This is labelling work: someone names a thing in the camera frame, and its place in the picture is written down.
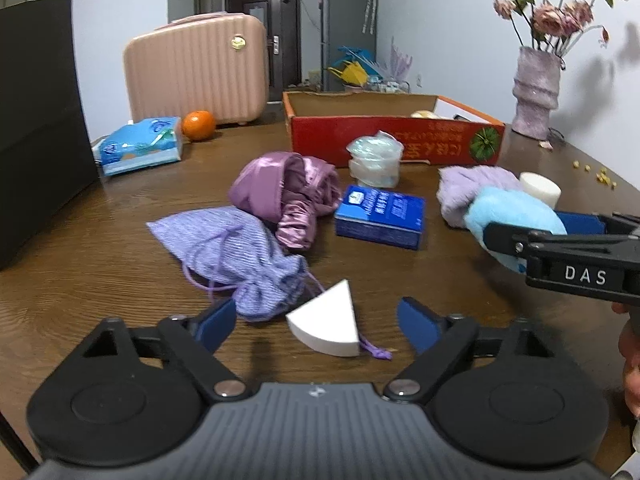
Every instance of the tissue pack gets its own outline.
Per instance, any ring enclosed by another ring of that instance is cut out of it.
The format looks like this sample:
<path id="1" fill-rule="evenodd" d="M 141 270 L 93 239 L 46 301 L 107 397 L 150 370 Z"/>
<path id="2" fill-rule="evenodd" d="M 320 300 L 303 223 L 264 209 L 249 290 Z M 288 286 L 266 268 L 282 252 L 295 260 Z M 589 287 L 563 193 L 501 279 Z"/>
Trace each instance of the tissue pack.
<path id="1" fill-rule="evenodd" d="M 381 189 L 349 186 L 335 212 L 338 236 L 418 250 L 425 200 Z"/>
<path id="2" fill-rule="evenodd" d="M 100 143 L 107 176 L 176 162 L 182 156 L 180 117 L 157 117 L 127 124 Z"/>

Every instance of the dried rose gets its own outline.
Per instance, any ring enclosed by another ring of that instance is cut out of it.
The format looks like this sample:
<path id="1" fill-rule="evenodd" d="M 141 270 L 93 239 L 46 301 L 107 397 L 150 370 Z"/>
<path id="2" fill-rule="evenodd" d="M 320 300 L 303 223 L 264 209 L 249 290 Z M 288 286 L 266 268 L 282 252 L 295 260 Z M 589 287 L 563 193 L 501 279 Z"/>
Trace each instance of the dried rose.
<path id="1" fill-rule="evenodd" d="M 584 0 L 573 0 L 571 3 L 564 4 L 562 8 L 565 14 L 570 14 L 575 18 L 575 21 L 580 23 L 580 26 L 588 25 L 593 21 L 593 12 L 591 12 L 591 6 Z"/>
<path id="2" fill-rule="evenodd" d="M 607 29 L 602 27 L 602 37 L 599 40 L 600 46 L 603 48 L 606 48 L 607 45 L 609 44 L 609 33 L 607 32 Z"/>
<path id="3" fill-rule="evenodd" d="M 580 23 L 570 14 L 562 15 L 562 35 L 570 36 L 581 29 Z"/>
<path id="4" fill-rule="evenodd" d="M 515 10 L 516 4 L 511 0 L 494 0 L 494 9 L 504 20 L 511 19 L 511 11 Z"/>
<path id="5" fill-rule="evenodd" d="M 546 3 L 533 11 L 533 26 L 542 33 L 560 37 L 564 35 L 562 30 L 562 10 Z"/>

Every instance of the blue and white box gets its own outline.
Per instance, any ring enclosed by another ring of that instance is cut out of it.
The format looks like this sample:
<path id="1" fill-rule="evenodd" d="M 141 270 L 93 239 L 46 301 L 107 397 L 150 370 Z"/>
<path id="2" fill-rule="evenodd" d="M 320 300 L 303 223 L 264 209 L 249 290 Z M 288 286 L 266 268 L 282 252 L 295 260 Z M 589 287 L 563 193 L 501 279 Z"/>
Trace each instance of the blue and white box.
<path id="1" fill-rule="evenodd" d="M 425 202 L 418 196 L 349 186 L 335 212 L 335 233 L 417 251 Z"/>

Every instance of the pink vase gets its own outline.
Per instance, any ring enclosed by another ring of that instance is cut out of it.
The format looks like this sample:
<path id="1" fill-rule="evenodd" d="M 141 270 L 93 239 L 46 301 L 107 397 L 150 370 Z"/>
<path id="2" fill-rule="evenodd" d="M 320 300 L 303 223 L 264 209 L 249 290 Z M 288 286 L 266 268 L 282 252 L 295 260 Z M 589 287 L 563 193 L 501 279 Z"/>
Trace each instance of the pink vase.
<path id="1" fill-rule="evenodd" d="M 549 52 L 520 47 L 513 95 L 518 100 L 511 129 L 532 139 L 545 140 L 549 114 L 558 108 L 560 58 Z"/>

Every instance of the door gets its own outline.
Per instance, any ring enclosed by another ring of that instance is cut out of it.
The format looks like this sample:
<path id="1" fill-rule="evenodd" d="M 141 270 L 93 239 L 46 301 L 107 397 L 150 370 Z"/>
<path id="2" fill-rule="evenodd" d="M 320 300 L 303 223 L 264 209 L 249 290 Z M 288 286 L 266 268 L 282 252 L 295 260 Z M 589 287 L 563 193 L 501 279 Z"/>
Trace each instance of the door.
<path id="1" fill-rule="evenodd" d="M 282 91 L 300 83 L 300 0 L 226 0 L 227 12 L 258 18 L 267 30 L 269 101 L 281 101 Z"/>

